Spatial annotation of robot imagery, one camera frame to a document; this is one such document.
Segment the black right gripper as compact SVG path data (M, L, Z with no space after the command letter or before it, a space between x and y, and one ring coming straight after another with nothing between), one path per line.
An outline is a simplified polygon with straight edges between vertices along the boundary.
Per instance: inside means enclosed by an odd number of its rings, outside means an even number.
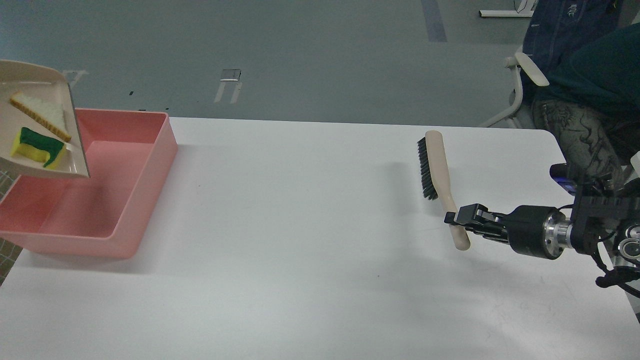
M509 214L498 214L473 203L446 212L444 223L507 245L519 255L555 260L565 249L573 249L573 224L555 207L520 205Z

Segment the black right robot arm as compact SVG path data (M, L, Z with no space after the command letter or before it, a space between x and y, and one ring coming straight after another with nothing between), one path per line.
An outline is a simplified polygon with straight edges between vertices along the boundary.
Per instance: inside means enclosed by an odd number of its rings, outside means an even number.
M610 191L608 178L585 177L565 163L553 164L549 175L573 196L566 206L569 216L551 206L520 205L504 214L473 203L448 210L445 223L508 245L519 255L555 260L572 249L601 269L598 287L619 287L638 297L631 282L639 279L639 180Z

